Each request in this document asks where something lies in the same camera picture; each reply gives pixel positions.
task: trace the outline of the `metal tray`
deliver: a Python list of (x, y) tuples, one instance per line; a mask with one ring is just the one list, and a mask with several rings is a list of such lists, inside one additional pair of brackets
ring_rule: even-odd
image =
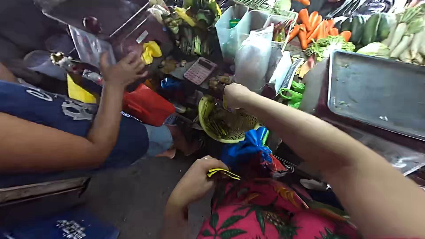
[(425, 67), (334, 51), (328, 107), (335, 114), (425, 141)]

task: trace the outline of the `floral pattern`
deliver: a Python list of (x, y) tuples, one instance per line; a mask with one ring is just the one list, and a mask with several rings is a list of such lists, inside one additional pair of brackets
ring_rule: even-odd
[(357, 234), (344, 217), (324, 208), (310, 209), (290, 187), (271, 179), (218, 185), (211, 217), (198, 235), (199, 239), (307, 237), (350, 239)]

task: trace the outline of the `orange carrot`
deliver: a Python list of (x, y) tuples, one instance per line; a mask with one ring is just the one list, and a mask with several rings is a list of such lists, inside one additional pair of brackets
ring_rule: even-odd
[(291, 33), (289, 34), (288, 42), (290, 42), (296, 35), (298, 35), (299, 32), (300, 32), (300, 25), (295, 25)]
[(310, 0), (297, 0), (297, 1), (306, 6), (310, 5)]
[(331, 29), (334, 28), (335, 26), (335, 20), (333, 19), (329, 19), (328, 20), (328, 25), (326, 26), (326, 33), (330, 34), (331, 33)]
[(307, 43), (307, 32), (300, 30), (300, 32), (298, 33), (298, 38), (300, 39), (301, 48), (303, 50), (307, 49), (307, 45), (308, 45), (308, 43)]
[(317, 17), (317, 15), (319, 15), (319, 12), (317, 12), (317, 11), (314, 11), (310, 14), (310, 16), (309, 16), (310, 26), (313, 24), (313, 20)]
[(324, 24), (322, 24), (319, 28), (319, 34), (317, 35), (317, 40), (326, 37), (326, 26), (328, 25), (328, 21), (323, 21), (323, 23)]
[(330, 35), (331, 36), (337, 36), (338, 35), (338, 29), (337, 28), (332, 28), (331, 30), (330, 30)]
[(300, 24), (300, 31), (307, 31), (306, 25), (304, 23)]
[(348, 42), (351, 37), (351, 31), (343, 31), (340, 36), (344, 37), (345, 41)]
[(313, 20), (312, 30), (315, 30), (317, 26), (322, 22), (322, 16), (317, 15), (317, 17)]
[(315, 39), (317, 37), (317, 35), (319, 34), (319, 30), (320, 30), (321, 26), (324, 26), (324, 24), (325, 24), (324, 21), (320, 22), (320, 24), (316, 27), (316, 29), (314, 31), (312, 31), (310, 36), (307, 37), (307, 43), (312, 42), (312, 39)]
[(298, 17), (301, 19), (301, 22), (306, 25), (307, 31), (310, 31), (309, 11), (307, 9), (301, 9), (300, 12), (298, 12)]

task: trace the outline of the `pink calculator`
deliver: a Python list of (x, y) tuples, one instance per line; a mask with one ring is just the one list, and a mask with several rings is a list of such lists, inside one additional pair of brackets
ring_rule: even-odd
[(189, 81), (200, 85), (207, 77), (211, 74), (211, 72), (217, 67), (213, 62), (200, 57), (198, 60), (187, 70), (184, 74), (184, 77)]

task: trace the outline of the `yellow plastic bag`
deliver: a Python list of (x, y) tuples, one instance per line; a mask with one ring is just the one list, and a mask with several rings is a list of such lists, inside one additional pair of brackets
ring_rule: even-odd
[(149, 41), (147, 43), (143, 43), (142, 59), (146, 63), (146, 65), (151, 64), (153, 62), (154, 57), (160, 56), (162, 56), (162, 52), (156, 42)]
[(85, 89), (74, 83), (70, 75), (66, 77), (68, 83), (69, 98), (79, 100), (84, 103), (96, 103), (96, 98)]

